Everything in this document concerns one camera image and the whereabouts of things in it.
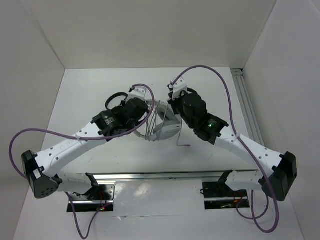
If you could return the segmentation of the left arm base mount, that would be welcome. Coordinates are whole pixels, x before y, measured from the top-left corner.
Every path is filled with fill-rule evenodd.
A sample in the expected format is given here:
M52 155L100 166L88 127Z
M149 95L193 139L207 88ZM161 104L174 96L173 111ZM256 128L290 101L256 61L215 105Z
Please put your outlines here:
M69 193L77 213L113 212L115 197L115 182L106 182L99 186L98 192L94 196L80 195L79 193Z

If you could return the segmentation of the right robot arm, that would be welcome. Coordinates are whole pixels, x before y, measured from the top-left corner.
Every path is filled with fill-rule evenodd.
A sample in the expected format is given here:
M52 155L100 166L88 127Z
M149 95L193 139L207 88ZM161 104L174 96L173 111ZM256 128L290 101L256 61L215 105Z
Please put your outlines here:
M242 134L236 134L226 121L208 113L206 102L195 91L170 91L168 97L173 112L199 139L257 166L257 177L252 174L245 177L235 170L226 171L218 184L220 194L230 196L237 190L261 190L279 202L286 199L298 175L294 154L273 151Z

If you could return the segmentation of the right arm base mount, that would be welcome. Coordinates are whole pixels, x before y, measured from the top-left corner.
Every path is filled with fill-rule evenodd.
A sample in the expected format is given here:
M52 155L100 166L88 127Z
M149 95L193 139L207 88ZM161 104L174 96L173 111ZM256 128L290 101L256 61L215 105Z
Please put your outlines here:
M249 208L248 193L246 190L233 191L220 182L203 182L199 191L204 197L206 210L222 210Z

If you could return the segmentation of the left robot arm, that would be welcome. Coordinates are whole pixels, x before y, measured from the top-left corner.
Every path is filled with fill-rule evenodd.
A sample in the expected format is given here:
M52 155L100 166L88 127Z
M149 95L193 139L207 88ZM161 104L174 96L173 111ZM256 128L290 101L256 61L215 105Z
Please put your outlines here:
M88 200L97 197L103 188L93 174L67 174L61 170L88 151L134 132L148 113L145 100L132 98L100 112L70 139L37 153L24 152L21 156L23 170L34 197L43 199L55 192L71 192Z

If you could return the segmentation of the white grey headphones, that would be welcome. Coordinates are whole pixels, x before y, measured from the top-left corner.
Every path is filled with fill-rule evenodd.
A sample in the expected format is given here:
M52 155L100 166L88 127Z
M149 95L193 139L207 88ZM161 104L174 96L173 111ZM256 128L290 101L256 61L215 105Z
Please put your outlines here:
M180 133L182 129L182 120L180 117L175 115L171 106L161 100L156 100L154 106L154 114L156 115L154 122L157 122L157 117L159 117L162 122L152 127L152 130L147 126L145 135L141 134L137 130L133 133L138 138L142 138L150 142L167 140Z

